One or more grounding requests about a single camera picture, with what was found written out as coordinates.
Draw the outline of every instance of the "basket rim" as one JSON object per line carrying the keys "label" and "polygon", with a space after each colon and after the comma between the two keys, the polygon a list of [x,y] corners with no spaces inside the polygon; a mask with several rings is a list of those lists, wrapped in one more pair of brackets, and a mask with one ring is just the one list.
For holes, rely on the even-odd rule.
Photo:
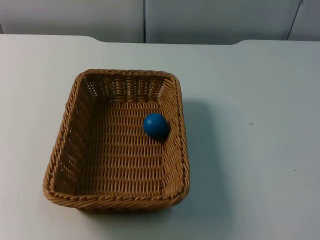
{"label": "basket rim", "polygon": [[43,192],[45,197],[56,204],[67,206],[67,207],[74,207],[77,208],[77,203],[81,202],[81,206],[84,205],[91,205],[95,202],[113,202],[113,201],[126,201],[126,202],[143,202],[152,201],[152,202],[168,202],[168,206],[174,205],[182,201],[188,194],[190,188],[190,166],[188,160],[188,149],[187,149],[187,137],[186,137],[186,130],[184,127],[184,116],[183,116],[183,108],[182,108],[182,101],[176,99],[176,107],[178,111],[178,128],[179,128],[179,139],[180,139],[180,146],[181,146],[181,161],[182,161],[182,172],[183,176],[181,180],[183,181],[183,186],[170,194],[162,194],[158,196],[144,196],[144,195],[93,195],[93,194],[86,194],[86,195],[75,195],[63,192],[55,191],[55,174],[58,166],[58,162],[60,160],[61,154],[65,147],[65,139],[68,135],[68,127],[70,124],[69,116],[72,115],[74,105],[78,98],[79,87],[83,80],[92,75],[108,75],[111,77],[114,76],[122,76],[122,77],[130,77],[130,76],[141,76],[141,77],[167,77],[175,81],[177,88],[177,95],[181,97],[181,87],[178,78],[173,75],[172,73],[168,73],[165,71],[155,71],[155,70],[124,70],[124,69],[88,69],[82,73],[80,73],[71,88],[71,92],[69,94],[67,103],[65,105],[65,111],[62,118],[62,123],[60,129],[58,131],[58,137],[56,139],[56,143],[53,147],[50,161],[45,171],[45,176],[43,179]]}

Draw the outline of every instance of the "rectangular basket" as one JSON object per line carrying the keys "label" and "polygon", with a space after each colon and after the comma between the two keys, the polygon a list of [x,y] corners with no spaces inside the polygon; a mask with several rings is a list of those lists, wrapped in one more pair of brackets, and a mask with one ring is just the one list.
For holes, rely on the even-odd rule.
{"label": "rectangular basket", "polygon": [[[143,130],[162,114],[166,140]],[[51,202],[89,212],[159,210],[189,191],[178,79],[163,71],[90,69],[77,76],[52,150],[43,191]]]}

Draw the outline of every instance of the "wicker basket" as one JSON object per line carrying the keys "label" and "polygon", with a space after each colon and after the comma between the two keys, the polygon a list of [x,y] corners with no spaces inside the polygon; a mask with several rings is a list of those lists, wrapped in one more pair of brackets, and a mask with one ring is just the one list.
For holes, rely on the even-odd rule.
{"label": "wicker basket", "polygon": [[[161,113],[165,141],[143,119]],[[77,76],[43,180],[51,202],[89,212],[159,210],[189,191],[178,79],[162,71],[90,69]]]}

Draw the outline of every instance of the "ball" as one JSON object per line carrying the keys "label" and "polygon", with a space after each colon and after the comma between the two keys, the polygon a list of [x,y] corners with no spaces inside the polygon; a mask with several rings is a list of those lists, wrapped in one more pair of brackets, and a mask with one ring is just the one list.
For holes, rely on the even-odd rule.
{"label": "ball", "polygon": [[143,130],[150,137],[159,139],[168,136],[170,127],[164,116],[152,113],[144,118]]}

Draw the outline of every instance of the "white table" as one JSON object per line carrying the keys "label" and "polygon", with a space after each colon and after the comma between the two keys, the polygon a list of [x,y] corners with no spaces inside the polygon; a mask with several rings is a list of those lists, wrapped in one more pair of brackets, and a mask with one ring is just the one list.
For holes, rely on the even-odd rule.
{"label": "white table", "polygon": [[[163,70],[181,82],[191,169],[179,205],[90,215],[42,182],[76,75]],[[0,239],[320,239],[320,42],[105,43],[0,35]]]}

